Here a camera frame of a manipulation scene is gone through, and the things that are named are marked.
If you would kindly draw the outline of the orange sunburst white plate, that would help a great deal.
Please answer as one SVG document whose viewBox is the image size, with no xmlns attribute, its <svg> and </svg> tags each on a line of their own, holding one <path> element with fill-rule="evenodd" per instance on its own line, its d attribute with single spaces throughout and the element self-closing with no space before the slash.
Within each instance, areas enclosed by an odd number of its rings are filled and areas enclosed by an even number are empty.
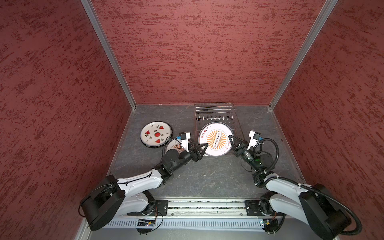
<svg viewBox="0 0 384 240">
<path fill-rule="evenodd" d="M 176 138 L 167 138 L 162 150 L 162 154 L 165 155 L 169 150 L 177 150 L 178 153 L 184 151 L 184 149 L 178 149 L 176 147 Z"/>
</svg>

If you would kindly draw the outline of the watermelon plate blue rim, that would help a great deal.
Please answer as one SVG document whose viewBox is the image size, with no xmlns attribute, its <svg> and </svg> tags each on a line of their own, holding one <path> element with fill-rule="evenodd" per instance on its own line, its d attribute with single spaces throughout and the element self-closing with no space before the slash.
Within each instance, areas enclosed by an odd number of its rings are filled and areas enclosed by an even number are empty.
<svg viewBox="0 0 384 240">
<path fill-rule="evenodd" d="M 141 142 L 149 148 L 158 148 L 173 135 L 172 127 L 165 122 L 151 122 L 145 125 L 140 133 Z"/>
</svg>

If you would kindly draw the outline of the dark rim striped plate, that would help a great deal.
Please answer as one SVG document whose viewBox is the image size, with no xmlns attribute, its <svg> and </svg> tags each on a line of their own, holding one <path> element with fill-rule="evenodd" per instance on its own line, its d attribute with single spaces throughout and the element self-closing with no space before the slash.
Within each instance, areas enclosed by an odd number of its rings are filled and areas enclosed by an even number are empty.
<svg viewBox="0 0 384 240">
<path fill-rule="evenodd" d="M 172 132 L 145 132 L 141 133 L 141 142 L 148 148 L 159 148 L 165 145 L 166 139 L 171 138 Z"/>
</svg>

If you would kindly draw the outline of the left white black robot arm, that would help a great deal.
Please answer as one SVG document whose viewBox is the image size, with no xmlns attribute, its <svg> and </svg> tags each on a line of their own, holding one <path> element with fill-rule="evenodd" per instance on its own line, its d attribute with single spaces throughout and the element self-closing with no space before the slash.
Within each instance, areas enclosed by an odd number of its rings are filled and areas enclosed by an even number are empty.
<svg viewBox="0 0 384 240">
<path fill-rule="evenodd" d="M 165 185 L 174 177 L 174 172 L 190 161 L 201 160 L 209 144 L 204 143 L 181 153 L 167 151 L 159 164 L 147 173 L 129 178 L 106 176 L 80 202 L 79 215 L 88 222 L 91 231 L 106 226 L 114 217 L 131 213 L 150 214 L 156 200 L 150 190 Z"/>
</svg>

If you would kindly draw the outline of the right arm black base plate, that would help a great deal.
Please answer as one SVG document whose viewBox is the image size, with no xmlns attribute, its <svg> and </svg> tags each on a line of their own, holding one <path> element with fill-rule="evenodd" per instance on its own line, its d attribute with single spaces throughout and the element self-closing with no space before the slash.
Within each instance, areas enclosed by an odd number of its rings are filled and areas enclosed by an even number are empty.
<svg viewBox="0 0 384 240">
<path fill-rule="evenodd" d="M 245 208 L 247 216 L 271 216 L 274 213 L 269 203 L 264 200 L 246 200 Z"/>
</svg>

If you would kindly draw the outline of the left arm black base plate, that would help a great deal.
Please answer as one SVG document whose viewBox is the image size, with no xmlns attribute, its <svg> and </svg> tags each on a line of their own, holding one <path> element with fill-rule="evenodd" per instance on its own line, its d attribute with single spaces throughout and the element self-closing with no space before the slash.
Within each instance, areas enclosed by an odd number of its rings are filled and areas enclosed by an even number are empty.
<svg viewBox="0 0 384 240">
<path fill-rule="evenodd" d="M 127 216 L 155 216 L 158 213 L 166 216 L 168 212 L 168 205 L 168 200 L 150 201 L 142 212 L 128 213 Z"/>
</svg>

